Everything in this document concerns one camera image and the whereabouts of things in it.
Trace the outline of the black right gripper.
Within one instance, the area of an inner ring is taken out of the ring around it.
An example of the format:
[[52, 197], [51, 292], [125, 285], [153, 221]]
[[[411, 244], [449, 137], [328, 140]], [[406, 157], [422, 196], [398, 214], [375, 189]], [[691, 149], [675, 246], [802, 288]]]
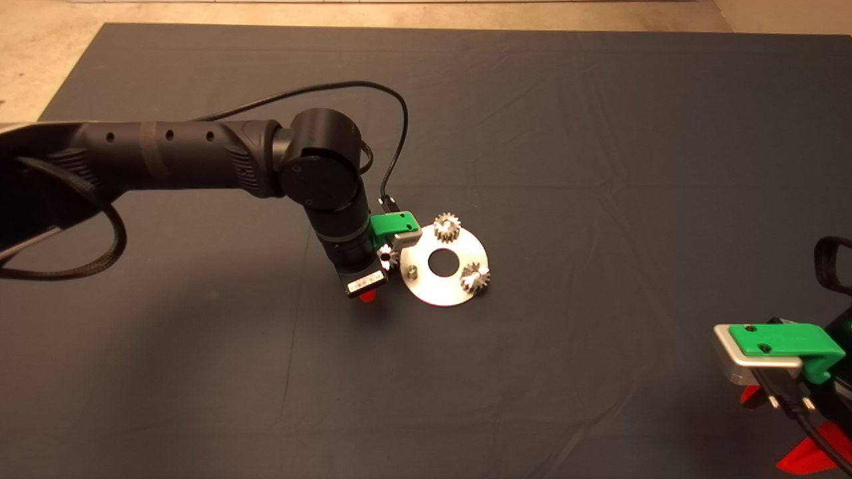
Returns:
[[[837, 450], [846, 461], [851, 460], [851, 442], [845, 433], [851, 432], [851, 321], [834, 319], [825, 328], [829, 337], [845, 352], [845, 357], [830, 368], [830, 380], [810, 385], [811, 399], [818, 411], [831, 422], [822, 422], [816, 430], [822, 439]], [[742, 389], [742, 405], [761, 405], [763, 389], [746, 386]], [[777, 469], [792, 475], [811, 475], [838, 470], [839, 467], [811, 438], [798, 442], [777, 462]]]

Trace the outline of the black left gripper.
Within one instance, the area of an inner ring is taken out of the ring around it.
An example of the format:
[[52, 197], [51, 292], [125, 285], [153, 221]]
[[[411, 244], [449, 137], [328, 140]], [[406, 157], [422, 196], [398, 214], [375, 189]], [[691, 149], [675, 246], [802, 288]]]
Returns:
[[372, 303], [374, 290], [387, 284], [387, 272], [381, 266], [370, 230], [325, 238], [325, 253], [347, 297]]

